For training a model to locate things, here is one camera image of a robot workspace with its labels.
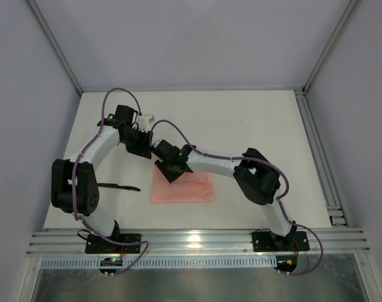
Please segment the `pink cloth napkin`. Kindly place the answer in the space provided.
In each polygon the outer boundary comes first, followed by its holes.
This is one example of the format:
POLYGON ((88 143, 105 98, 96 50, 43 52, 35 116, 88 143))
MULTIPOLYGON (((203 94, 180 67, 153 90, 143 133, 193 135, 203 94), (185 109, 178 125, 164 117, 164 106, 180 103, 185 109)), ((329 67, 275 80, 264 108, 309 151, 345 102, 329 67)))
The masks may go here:
POLYGON ((210 173, 184 173, 169 183, 161 171, 154 167, 151 203, 209 203, 214 198, 210 173))

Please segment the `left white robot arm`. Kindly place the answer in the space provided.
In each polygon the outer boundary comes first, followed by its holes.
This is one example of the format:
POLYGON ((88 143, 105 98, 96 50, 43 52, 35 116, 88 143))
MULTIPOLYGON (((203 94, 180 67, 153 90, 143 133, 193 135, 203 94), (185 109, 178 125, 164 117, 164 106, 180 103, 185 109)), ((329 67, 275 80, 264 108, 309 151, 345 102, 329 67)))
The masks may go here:
POLYGON ((52 206, 72 214, 95 236, 117 243, 119 224, 99 205, 96 169, 119 144, 124 144, 129 154, 150 159, 150 129, 154 120, 154 116, 124 105, 117 106, 115 113, 108 117, 102 117, 96 134, 85 146, 68 159, 53 162, 52 206))

